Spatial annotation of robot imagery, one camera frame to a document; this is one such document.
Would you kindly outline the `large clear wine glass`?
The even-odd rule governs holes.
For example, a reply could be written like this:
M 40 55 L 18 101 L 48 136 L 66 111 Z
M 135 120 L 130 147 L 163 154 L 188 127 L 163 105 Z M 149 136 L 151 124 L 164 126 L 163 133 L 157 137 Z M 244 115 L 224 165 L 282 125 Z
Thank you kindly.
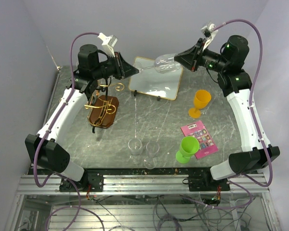
M 160 74 L 165 74 L 169 72 L 177 71 L 181 68 L 181 65 L 174 60 L 175 53 L 172 54 L 164 54 L 159 56 L 154 60 L 152 64 L 145 65 L 140 61 L 134 63 L 134 67 L 139 70 L 139 72 L 143 72 L 144 70 L 152 69 Z

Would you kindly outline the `small clear wine glass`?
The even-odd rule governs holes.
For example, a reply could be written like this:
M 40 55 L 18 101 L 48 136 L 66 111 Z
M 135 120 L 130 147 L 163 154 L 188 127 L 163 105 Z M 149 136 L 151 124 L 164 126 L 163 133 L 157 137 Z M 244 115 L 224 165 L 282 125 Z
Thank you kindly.
M 154 169 L 157 166 L 157 154 L 159 152 L 159 144 L 156 141 L 149 141 L 146 145 L 146 158 L 144 166 L 147 169 Z

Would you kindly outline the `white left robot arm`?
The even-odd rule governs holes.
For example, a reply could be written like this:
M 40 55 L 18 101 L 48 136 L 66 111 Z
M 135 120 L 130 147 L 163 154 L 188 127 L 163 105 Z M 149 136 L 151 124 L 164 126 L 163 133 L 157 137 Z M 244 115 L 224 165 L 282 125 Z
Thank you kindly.
M 78 67 L 76 71 L 72 71 L 71 82 L 57 108 L 37 134 L 29 134 L 25 139 L 34 176 L 37 176 L 38 167 L 48 169 L 71 179 L 71 185 L 77 191 L 85 190 L 89 180 L 84 176 L 84 168 L 73 163 L 70 154 L 60 145 L 64 135 L 80 109 L 98 88 L 98 80 L 109 77 L 123 79 L 139 73 L 118 51 L 103 62 L 99 60 L 99 54 L 105 52 L 95 45 L 86 44 L 80 47 Z

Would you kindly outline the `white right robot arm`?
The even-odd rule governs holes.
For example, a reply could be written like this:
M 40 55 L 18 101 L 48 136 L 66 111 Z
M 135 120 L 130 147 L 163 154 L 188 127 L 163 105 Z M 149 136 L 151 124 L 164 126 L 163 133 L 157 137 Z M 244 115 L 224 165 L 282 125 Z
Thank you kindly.
M 242 151 L 230 154 L 226 161 L 212 166 L 210 174 L 203 178 L 203 186 L 211 191 L 225 178 L 266 167 L 272 172 L 272 161 L 280 155 L 280 149 L 273 146 L 265 134 L 254 102 L 254 84 L 243 69 L 250 51 L 247 39 L 230 36 L 220 53 L 208 50 L 207 43 L 200 38 L 192 48 L 176 54 L 174 60 L 192 72 L 201 66 L 218 74 L 217 83 L 232 108 L 239 129 Z

